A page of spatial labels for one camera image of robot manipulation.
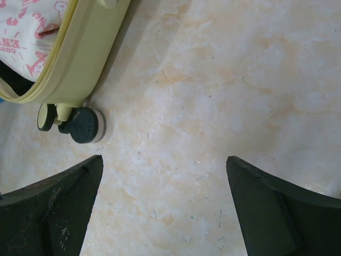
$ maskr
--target tile floor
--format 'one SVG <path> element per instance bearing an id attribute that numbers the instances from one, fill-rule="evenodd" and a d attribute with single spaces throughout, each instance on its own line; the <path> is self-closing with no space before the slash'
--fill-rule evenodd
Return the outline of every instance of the tile floor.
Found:
<path id="1" fill-rule="evenodd" d="M 341 197 L 339 0 L 132 0 L 77 145 L 0 104 L 0 190 L 101 154 L 81 255 L 246 255 L 225 161 Z"/>

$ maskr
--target pink cartoon print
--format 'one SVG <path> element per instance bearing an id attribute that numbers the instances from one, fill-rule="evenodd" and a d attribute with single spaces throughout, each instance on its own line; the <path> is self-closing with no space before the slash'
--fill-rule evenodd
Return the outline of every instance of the pink cartoon print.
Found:
<path id="1" fill-rule="evenodd" d="M 6 7 L 6 0 L 0 0 L 0 8 Z"/>
<path id="2" fill-rule="evenodd" d="M 22 17 L 25 16 L 26 14 L 26 11 L 27 11 L 27 7 L 25 7 L 24 9 L 22 9 L 18 15 L 18 18 L 19 19 L 22 19 Z M 18 24 L 18 19 L 15 18 L 15 17 L 10 17 L 6 20 L 6 24 L 9 25 L 9 26 L 16 26 Z"/>
<path id="3" fill-rule="evenodd" d="M 54 23 L 46 25 L 46 18 L 44 18 L 39 12 L 35 12 L 32 16 L 39 21 L 39 25 L 34 33 L 34 37 L 36 39 L 43 39 L 45 35 L 53 34 L 54 30 L 59 28 L 59 25 Z"/>
<path id="4" fill-rule="evenodd" d="M 22 0 L 22 6 L 28 5 L 28 4 L 34 4 L 39 2 L 40 0 Z"/>
<path id="5" fill-rule="evenodd" d="M 47 54 L 36 52 L 36 56 L 38 57 L 38 60 L 32 66 L 26 64 L 26 67 L 29 70 L 31 76 L 40 74 L 46 64 Z"/>
<path id="6" fill-rule="evenodd" d="M 67 6 L 68 4 L 63 1 L 56 2 L 56 4 L 54 5 L 54 8 L 58 11 L 60 21 L 63 20 L 63 16 L 65 14 Z"/>

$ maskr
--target white fabric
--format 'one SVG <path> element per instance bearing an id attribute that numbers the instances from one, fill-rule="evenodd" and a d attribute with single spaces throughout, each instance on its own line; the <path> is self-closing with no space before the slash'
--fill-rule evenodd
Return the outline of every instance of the white fabric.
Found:
<path id="1" fill-rule="evenodd" d="M 37 81 L 58 33 L 68 0 L 0 0 L 0 60 Z"/>

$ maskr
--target floor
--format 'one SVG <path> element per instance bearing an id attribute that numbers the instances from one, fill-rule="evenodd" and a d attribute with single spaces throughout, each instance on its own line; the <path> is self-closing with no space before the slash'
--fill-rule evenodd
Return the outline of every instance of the floor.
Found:
<path id="1" fill-rule="evenodd" d="M 94 154 L 104 173 L 81 255 L 246 255 L 225 162 L 341 197 L 339 0 L 132 0 L 77 145 L 0 104 L 0 191 Z"/>

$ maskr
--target open suitcase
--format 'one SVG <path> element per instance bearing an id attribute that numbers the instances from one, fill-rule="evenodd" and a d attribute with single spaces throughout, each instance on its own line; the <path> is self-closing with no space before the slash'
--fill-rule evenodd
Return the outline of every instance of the open suitcase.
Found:
<path id="1" fill-rule="evenodd" d="M 1 62 L 0 98 L 41 103 L 37 123 L 42 131 L 57 124 L 62 133 L 71 133 L 79 143 L 98 141 L 105 130 L 104 118 L 82 105 L 100 77 L 129 3 L 130 0 L 70 0 L 38 80 L 28 81 Z M 77 132 L 84 130 L 82 120 L 93 124 L 92 129 L 87 127 L 86 136 Z"/>

